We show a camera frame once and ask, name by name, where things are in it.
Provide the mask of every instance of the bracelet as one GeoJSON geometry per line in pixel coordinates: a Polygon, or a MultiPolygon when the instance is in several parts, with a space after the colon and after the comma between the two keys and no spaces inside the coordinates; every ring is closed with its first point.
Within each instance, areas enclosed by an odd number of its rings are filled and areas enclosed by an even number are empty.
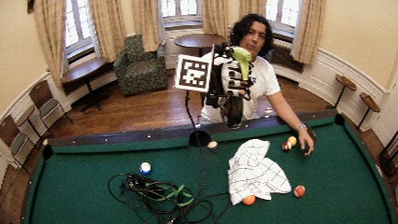
{"type": "Polygon", "coordinates": [[[297,127],[297,131],[302,128],[308,130],[308,126],[304,123],[301,123],[300,126],[297,127]]]}

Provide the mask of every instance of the yellow-green object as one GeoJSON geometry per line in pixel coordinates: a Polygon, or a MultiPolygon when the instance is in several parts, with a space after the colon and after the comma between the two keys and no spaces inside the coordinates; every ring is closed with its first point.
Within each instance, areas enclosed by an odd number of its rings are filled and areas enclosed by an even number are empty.
{"type": "Polygon", "coordinates": [[[248,49],[236,47],[234,58],[240,64],[241,77],[244,80],[249,79],[249,61],[252,60],[252,53],[248,49]]]}

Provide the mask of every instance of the man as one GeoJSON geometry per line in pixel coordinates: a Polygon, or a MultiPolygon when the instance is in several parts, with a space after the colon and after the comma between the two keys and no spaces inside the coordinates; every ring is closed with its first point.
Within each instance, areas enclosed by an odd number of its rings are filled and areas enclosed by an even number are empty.
{"type": "MultiPolygon", "coordinates": [[[[313,153],[313,139],[308,133],[306,126],[300,121],[293,109],[290,108],[285,97],[282,95],[274,68],[260,56],[265,56],[273,47],[273,30],[266,19],[257,14],[246,15],[241,21],[234,25],[230,33],[232,46],[240,46],[252,53],[252,74],[250,79],[253,86],[250,87],[250,101],[244,100],[244,119],[257,119],[257,97],[265,95],[272,104],[274,112],[284,119],[288,125],[298,133],[298,142],[301,149],[309,147],[306,156],[313,153]]],[[[201,109],[201,123],[206,122],[222,122],[220,108],[213,108],[206,105],[201,109]]]]}

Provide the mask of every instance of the window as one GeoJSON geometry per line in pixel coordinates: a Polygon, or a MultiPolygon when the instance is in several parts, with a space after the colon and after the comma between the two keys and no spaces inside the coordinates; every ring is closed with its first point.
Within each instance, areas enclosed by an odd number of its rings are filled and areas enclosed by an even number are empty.
{"type": "Polygon", "coordinates": [[[67,0],[65,45],[69,59],[93,51],[85,3],[87,0],[67,0]]]}
{"type": "Polygon", "coordinates": [[[266,19],[277,30],[294,33],[300,0],[268,0],[266,19]]]}
{"type": "Polygon", "coordinates": [[[161,13],[165,27],[171,23],[201,23],[200,0],[161,0],[161,13]]]}

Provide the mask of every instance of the pool table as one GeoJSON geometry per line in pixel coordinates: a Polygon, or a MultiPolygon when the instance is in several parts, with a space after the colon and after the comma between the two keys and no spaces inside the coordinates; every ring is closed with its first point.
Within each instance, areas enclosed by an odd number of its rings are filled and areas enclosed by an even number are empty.
{"type": "Polygon", "coordinates": [[[278,117],[246,120],[238,129],[210,124],[196,131],[184,126],[48,139],[25,223],[395,223],[386,185],[356,128],[336,110],[300,117],[317,139],[309,157],[298,146],[281,150],[296,132],[278,117]],[[193,146],[193,133],[210,134],[217,150],[193,146]],[[273,193],[270,201],[232,205],[229,160],[250,139],[270,142],[266,157],[282,168],[292,187],[305,186],[304,197],[273,193]],[[148,175],[140,171],[145,161],[148,175]],[[192,203],[205,200],[208,205],[168,222],[177,213],[155,215],[140,197],[121,196],[125,178],[113,177],[132,173],[184,186],[188,196],[196,196],[192,203]]]}

